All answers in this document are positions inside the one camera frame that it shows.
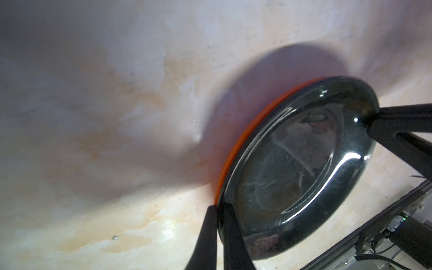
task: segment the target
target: black cable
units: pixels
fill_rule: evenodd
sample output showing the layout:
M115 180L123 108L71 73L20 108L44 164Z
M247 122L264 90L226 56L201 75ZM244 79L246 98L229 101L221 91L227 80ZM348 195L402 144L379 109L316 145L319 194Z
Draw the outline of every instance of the black cable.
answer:
M391 249L391 248L392 248L392 247L394 247L394 246L395 246L395 244L393 244L393 245L391 245L390 247L388 247L388 248L384 249L383 251L380 251L380 252L378 252L378 253L376 253L376 252L375 252L375 254L374 254L374 255L379 255L379 254L383 254L384 252L388 251L389 249Z
M384 260L386 262L389 262L391 264L396 265L397 267L399 267L399 268L401 268L403 270L411 270L408 267L405 267L405 266L403 266L401 264L398 264L397 262L395 262L393 260L390 260L387 257L380 256L380 255L364 254L364 255L355 256L354 258L356 259L356 261L360 261L360 260Z
M375 238L374 238L374 241L371 242L371 248L372 248L372 251L374 252L373 254L377 253L377 251L375 250L377 245L378 245L378 241L375 241Z
M391 257L391 259L394 259L395 257L396 257L396 255L398 255L400 252L402 251L402 249L401 250L399 250L398 252L396 252L396 254L395 255L393 255L393 257Z

